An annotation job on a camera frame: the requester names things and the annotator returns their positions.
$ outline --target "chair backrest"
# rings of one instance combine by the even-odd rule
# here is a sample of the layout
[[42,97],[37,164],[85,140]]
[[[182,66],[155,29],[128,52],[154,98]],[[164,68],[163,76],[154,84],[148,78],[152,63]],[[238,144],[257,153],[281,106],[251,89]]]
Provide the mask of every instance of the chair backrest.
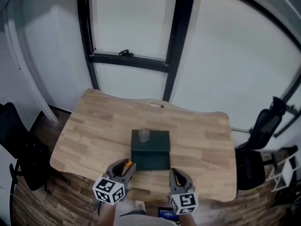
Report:
[[22,155],[29,132],[11,102],[0,107],[0,144],[16,159]]
[[281,123],[285,111],[286,104],[281,99],[273,97],[270,109],[264,109],[259,113],[249,140],[237,149],[258,150],[264,148]]

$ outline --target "dark green box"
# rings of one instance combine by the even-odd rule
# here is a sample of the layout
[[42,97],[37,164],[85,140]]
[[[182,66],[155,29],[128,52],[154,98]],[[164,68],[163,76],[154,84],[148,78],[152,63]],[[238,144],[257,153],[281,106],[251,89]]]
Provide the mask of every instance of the dark green box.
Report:
[[136,171],[170,169],[169,131],[151,130],[147,142],[139,140],[138,130],[132,130],[131,160]]

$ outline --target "dark wood floor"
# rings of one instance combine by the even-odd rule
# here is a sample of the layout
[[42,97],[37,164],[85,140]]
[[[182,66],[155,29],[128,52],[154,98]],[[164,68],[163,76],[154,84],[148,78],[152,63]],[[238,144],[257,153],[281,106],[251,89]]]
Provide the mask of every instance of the dark wood floor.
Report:
[[[44,116],[39,121],[34,134],[49,146],[50,151],[68,120],[67,113],[54,110],[60,125],[56,126]],[[92,192],[94,181],[81,176],[64,173],[71,185],[66,185],[57,178],[51,178],[48,187],[51,195],[47,195],[43,188],[30,191],[24,179],[19,177],[15,186],[13,199],[13,220],[18,226],[93,226],[97,220],[97,202]],[[200,200],[197,212],[193,214],[200,226],[276,226],[285,214],[288,205],[271,208],[274,194],[271,193],[273,182],[266,182],[262,186],[239,192],[237,198],[231,202],[215,202]],[[134,202],[126,199],[118,203],[117,217],[133,210]],[[157,216],[158,206],[169,206],[166,202],[152,202],[146,204],[147,213]]]

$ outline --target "person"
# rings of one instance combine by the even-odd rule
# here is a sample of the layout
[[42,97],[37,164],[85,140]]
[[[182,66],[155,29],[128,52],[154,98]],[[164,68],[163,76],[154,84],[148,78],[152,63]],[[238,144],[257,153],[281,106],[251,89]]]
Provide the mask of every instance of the person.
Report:
[[[111,205],[103,203],[97,220],[97,226],[175,226],[176,223],[164,218],[151,217],[146,215],[144,202],[135,202],[136,211],[121,215],[116,224],[115,210],[116,204]],[[180,215],[180,223],[182,226],[195,226],[195,221],[191,214]]]

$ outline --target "white pipe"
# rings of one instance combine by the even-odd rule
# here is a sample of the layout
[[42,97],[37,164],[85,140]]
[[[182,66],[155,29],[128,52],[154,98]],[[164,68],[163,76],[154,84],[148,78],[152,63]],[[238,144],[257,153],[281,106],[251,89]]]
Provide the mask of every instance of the white pipe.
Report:
[[29,86],[29,91],[31,92],[38,106],[49,120],[53,121],[54,123],[58,123],[57,117],[48,106],[27,67],[16,31],[14,5],[14,0],[10,0],[7,6],[5,6],[3,9],[4,29],[9,51],[14,59],[18,71],[20,72],[21,76],[25,78],[25,81]]

